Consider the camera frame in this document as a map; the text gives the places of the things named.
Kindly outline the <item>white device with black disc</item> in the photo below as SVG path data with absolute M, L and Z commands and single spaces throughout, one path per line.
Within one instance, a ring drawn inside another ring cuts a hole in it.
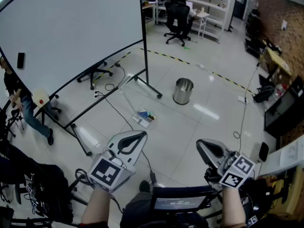
M 250 154 L 250 159 L 256 163 L 265 162 L 269 153 L 269 147 L 265 142 L 255 143 Z

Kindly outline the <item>steel trash bin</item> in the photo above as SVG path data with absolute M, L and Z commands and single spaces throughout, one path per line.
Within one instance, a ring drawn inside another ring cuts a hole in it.
M 186 105 L 190 101 L 190 96 L 192 94 L 194 84 L 190 79 L 179 78 L 176 81 L 173 100 L 179 105 Z

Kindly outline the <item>pile of clear plastic bottles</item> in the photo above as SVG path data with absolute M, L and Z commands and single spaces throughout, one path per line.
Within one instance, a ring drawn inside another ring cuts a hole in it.
M 272 102 L 275 103 L 278 99 L 280 99 L 287 89 L 288 89 L 287 84 L 277 84 L 272 94 L 272 98 L 271 98 Z

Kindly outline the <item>black equipment rack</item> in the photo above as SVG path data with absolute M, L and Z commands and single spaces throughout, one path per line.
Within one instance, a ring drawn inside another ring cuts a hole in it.
M 253 7 L 246 23 L 245 51 L 255 58 L 259 58 L 265 47 L 260 12 L 257 7 Z

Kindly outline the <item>person's legs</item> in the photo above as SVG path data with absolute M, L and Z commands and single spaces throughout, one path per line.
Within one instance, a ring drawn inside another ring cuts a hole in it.
M 120 228 L 139 228 L 153 221 L 150 211 L 152 194 L 139 192 L 125 207 Z

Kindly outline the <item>white metal shelving unit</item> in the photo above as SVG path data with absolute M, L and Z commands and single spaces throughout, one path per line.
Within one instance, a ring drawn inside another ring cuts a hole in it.
M 170 0 L 151 0 L 155 2 L 155 22 L 165 24 L 167 13 L 165 2 Z M 206 12 L 207 18 L 204 37 L 220 42 L 223 32 L 230 28 L 233 8 L 236 0 L 187 0 L 187 4 L 192 6 L 196 12 Z

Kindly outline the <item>black glass-front cabinet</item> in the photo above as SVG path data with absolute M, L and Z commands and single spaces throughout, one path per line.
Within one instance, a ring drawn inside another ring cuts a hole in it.
M 287 91 L 265 112 L 264 131 L 279 138 L 304 119 L 304 81 L 297 77 Z

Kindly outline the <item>person's left shoe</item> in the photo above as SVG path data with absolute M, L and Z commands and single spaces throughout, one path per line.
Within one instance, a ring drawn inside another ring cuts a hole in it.
M 140 191 L 140 192 L 147 192 L 147 193 L 149 193 L 149 192 L 151 191 L 151 187 L 150 187 L 149 182 L 146 181 L 146 180 L 143 180 L 143 181 L 140 183 L 139 191 Z

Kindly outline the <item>small white folding table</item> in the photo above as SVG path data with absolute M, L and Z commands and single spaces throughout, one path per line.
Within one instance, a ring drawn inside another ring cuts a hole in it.
M 209 14 L 203 11 L 197 12 L 194 16 L 192 29 L 197 32 L 197 43 L 199 39 L 203 39 L 204 37 L 208 16 Z

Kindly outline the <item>black mesh office chair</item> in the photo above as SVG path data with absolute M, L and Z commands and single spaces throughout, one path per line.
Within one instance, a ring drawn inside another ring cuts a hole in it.
M 190 30 L 188 24 L 188 15 L 190 8 L 187 5 L 179 3 L 179 0 L 170 0 L 165 2 L 165 8 L 167 13 L 166 27 L 170 33 L 165 33 L 164 36 L 171 36 L 167 39 L 166 44 L 170 40 L 178 38 L 181 42 L 181 46 L 185 46 L 185 39 L 190 41 L 188 32 Z

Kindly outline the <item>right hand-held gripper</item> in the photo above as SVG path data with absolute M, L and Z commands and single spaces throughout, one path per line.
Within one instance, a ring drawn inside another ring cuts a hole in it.
M 209 166 L 205 172 L 207 182 L 239 189 L 255 168 L 255 162 L 237 151 L 229 151 L 226 145 L 213 139 L 196 141 L 197 150 Z

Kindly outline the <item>chest-mounted screen unit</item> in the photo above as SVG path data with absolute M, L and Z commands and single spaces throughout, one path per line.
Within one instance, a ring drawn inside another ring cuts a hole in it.
M 205 208 L 214 195 L 215 191 L 210 186 L 154 187 L 150 209 L 167 213 L 198 211 Z

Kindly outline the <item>white box with red button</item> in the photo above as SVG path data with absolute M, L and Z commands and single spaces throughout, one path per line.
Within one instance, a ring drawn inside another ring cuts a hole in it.
M 32 94 L 32 101 L 38 108 L 42 108 L 50 101 L 49 94 L 43 88 L 37 89 Z

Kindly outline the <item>person's left forearm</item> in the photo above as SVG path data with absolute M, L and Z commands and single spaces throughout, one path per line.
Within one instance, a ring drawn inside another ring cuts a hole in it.
M 95 187 L 89 203 L 81 217 L 81 225 L 108 226 L 111 194 L 100 187 Z

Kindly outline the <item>person's right forearm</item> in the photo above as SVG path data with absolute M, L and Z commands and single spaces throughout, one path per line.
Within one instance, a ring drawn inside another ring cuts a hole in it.
M 222 228 L 246 228 L 246 216 L 238 189 L 222 189 Z

